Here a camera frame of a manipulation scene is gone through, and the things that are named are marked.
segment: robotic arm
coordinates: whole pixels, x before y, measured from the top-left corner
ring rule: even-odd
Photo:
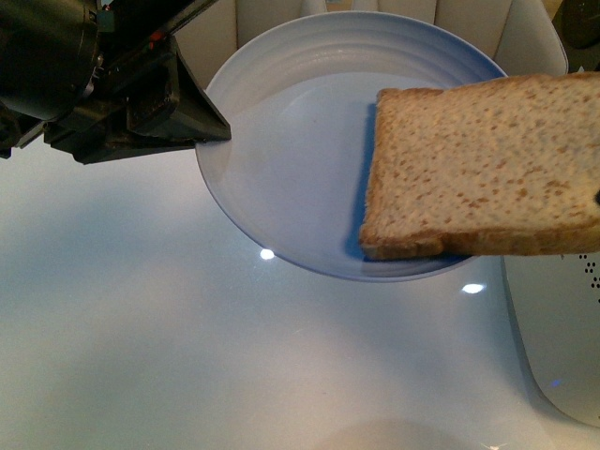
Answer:
[[[41,133],[84,164],[229,140],[173,37],[215,2],[2,0],[0,156]]]

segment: white plate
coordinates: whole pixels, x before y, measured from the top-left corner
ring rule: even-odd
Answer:
[[[501,76],[465,41],[400,16],[285,23],[250,41],[208,86],[232,140],[197,146],[202,176],[240,230],[290,263],[369,281],[440,273],[469,257],[374,262],[358,246],[377,92]]]

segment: bread slice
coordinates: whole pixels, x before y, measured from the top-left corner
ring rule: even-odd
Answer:
[[[384,89],[360,246],[443,252],[600,251],[600,74]]]

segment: plate rim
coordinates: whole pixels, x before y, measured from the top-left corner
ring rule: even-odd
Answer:
[[[429,32],[433,32],[433,33],[438,33],[440,34],[440,36],[444,37],[445,40],[447,39],[451,39],[454,41],[454,45],[462,45],[462,46],[466,46],[466,48],[473,52],[477,55],[477,57],[479,57],[482,61],[485,61],[487,63],[487,69],[489,70],[494,70],[498,73],[499,77],[502,76],[506,76],[505,72],[502,70],[502,68],[500,66],[498,66],[498,64],[493,61],[490,57],[488,57],[486,54],[484,54],[483,52],[481,52],[479,49],[477,49],[476,47],[474,47],[470,42],[466,41],[465,39],[458,37],[456,35],[454,35],[453,33],[450,33],[449,31],[446,31],[444,29],[442,29],[441,27],[432,24],[432,23],[428,23],[428,22],[424,22],[421,20],[417,20],[417,19],[413,19],[413,18],[409,18],[406,16],[401,16],[401,15],[397,15],[397,14],[390,14],[390,13],[384,13],[384,12],[374,12],[374,11],[338,11],[338,12],[328,12],[328,13],[324,13],[324,14],[319,14],[319,15],[313,15],[313,16],[308,16],[308,17],[301,17],[298,19],[294,19],[292,21],[289,22],[285,22],[282,23],[274,28],[271,28],[267,31],[265,31],[264,33],[256,36],[255,38],[251,39],[248,43],[246,43],[244,46],[242,46],[236,53],[234,53],[229,59],[228,61],[221,66],[221,68],[217,71],[216,75],[214,76],[214,78],[211,80],[211,82],[208,84],[208,87],[206,88],[206,93],[209,97],[211,97],[211,90],[214,89],[214,86],[219,83],[219,76],[221,76],[221,73],[225,72],[228,70],[228,66],[235,64],[236,62],[236,55],[240,54],[240,52],[244,49],[250,48],[252,49],[253,46],[257,45],[256,42],[261,42],[265,39],[270,39],[271,36],[273,34],[277,34],[277,33],[281,33],[281,30],[285,30],[286,28],[289,27],[293,27],[293,26],[301,26],[299,25],[299,23],[303,23],[303,22],[316,22],[316,21],[330,21],[330,19],[328,19],[331,16],[346,16],[346,17],[350,17],[350,16],[354,16],[354,17],[360,17],[360,16],[369,16],[369,18],[371,20],[377,20],[376,17],[381,17],[381,18],[385,18],[387,20],[393,20],[393,21],[397,21],[398,23],[410,23],[412,26],[417,26],[417,27],[421,27],[424,28],[426,30],[428,30]],[[206,184],[206,186],[208,187],[208,190],[211,193],[211,196],[213,197],[213,199],[215,200],[215,202],[218,204],[219,208],[221,209],[221,211],[227,216],[227,218],[233,222],[233,224],[245,235],[247,236],[250,240],[252,240],[253,242],[255,242],[257,245],[259,245],[262,248],[269,248],[269,246],[262,241],[260,236],[256,236],[253,235],[253,233],[251,232],[251,230],[248,230],[248,227],[244,227],[243,223],[240,223],[240,220],[236,219],[235,216],[228,211],[228,208],[226,207],[225,204],[223,204],[222,199],[219,198],[219,195],[217,192],[215,192],[214,187],[211,186],[212,184],[207,182],[207,175],[206,175],[206,167],[205,165],[202,164],[201,162],[201,152],[202,149],[205,148],[205,145],[203,144],[197,144],[196,145],[196,156],[197,156],[197,162],[200,168],[200,171],[202,173],[202,178],[204,179],[204,182]],[[328,277],[332,277],[332,278],[340,278],[340,279],[346,279],[346,280],[351,280],[351,281],[357,281],[357,282],[399,282],[399,281],[408,281],[408,280],[413,280],[413,279],[419,279],[419,278],[428,278],[428,277],[433,277],[445,272],[448,272],[450,270],[454,270],[456,268],[459,268],[462,265],[465,265],[471,261],[473,261],[474,259],[479,258],[478,256],[473,256],[473,255],[452,255],[453,257],[456,257],[458,259],[458,261],[456,262],[450,262],[448,265],[440,267],[438,269],[435,270],[429,270],[429,271],[425,271],[425,272],[420,272],[420,273],[416,273],[416,274],[411,274],[411,275],[373,275],[373,274],[355,274],[355,273],[339,273],[338,270],[329,270],[327,271],[325,268],[320,268],[320,266],[316,267],[316,266],[312,266],[307,262],[304,261],[297,261],[294,258],[288,258],[285,254],[283,253],[279,253],[277,248],[270,248],[271,250],[274,251],[275,255],[280,258],[281,260],[290,263],[296,267],[308,270],[312,273],[316,273],[316,274],[320,274],[323,276],[328,276]],[[390,265],[390,272],[394,272],[393,270],[393,265],[394,265],[395,261],[390,261],[390,262],[374,262],[374,263],[380,263],[383,265],[386,265],[389,263]]]

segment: glossy surface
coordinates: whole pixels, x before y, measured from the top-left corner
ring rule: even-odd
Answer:
[[[402,283],[324,277],[263,259],[192,151],[87,167],[40,142],[14,154],[0,164],[3,449],[600,442],[536,389],[497,259]]]
[[[244,233],[291,263],[369,281],[434,275],[466,258],[374,262],[358,246],[377,92],[502,75],[464,41],[399,16],[289,22],[251,41],[209,85],[233,139],[198,146],[202,175]]]

